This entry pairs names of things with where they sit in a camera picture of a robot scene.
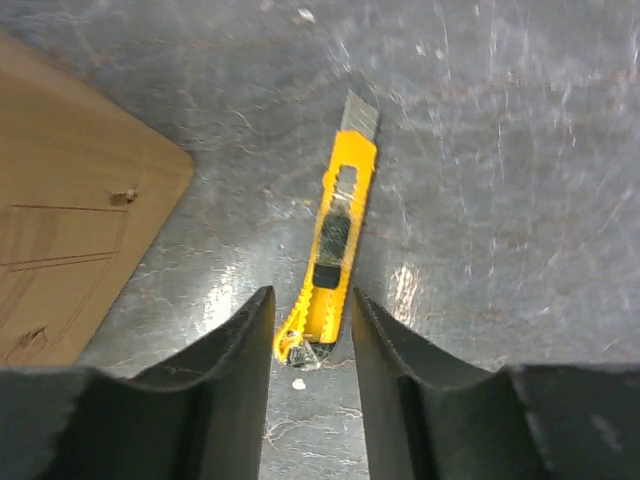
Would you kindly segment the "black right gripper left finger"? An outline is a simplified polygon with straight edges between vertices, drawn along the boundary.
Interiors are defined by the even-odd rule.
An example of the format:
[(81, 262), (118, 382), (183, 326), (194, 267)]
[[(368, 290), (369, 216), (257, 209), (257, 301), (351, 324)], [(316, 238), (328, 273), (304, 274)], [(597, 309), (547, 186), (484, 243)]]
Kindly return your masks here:
[(125, 379), (81, 366), (1, 371), (5, 479), (255, 479), (275, 292)]

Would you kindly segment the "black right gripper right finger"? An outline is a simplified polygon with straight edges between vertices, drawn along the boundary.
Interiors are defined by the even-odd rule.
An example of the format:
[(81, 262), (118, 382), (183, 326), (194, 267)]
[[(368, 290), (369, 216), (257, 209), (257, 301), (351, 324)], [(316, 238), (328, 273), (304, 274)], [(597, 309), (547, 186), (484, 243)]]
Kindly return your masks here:
[(354, 293), (352, 338), (374, 479), (635, 479), (635, 364), (486, 371)]

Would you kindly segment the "yellow utility knife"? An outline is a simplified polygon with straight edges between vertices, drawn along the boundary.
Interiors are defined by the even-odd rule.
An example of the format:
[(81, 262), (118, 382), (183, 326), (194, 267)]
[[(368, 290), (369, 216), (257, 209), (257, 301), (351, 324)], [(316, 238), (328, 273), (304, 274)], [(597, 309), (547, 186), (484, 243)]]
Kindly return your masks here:
[(322, 179), (323, 194), (304, 281), (273, 342), (274, 357), (282, 365), (315, 369), (339, 339), (376, 169), (378, 120), (374, 106), (348, 92)]

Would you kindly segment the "brown cardboard express box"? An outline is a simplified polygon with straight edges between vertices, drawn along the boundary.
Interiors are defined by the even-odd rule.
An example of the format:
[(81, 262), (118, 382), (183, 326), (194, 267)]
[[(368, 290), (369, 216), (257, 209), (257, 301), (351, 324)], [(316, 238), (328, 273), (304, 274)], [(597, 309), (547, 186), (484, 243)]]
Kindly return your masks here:
[(1, 362), (74, 362), (193, 174), (190, 156), (1, 40)]

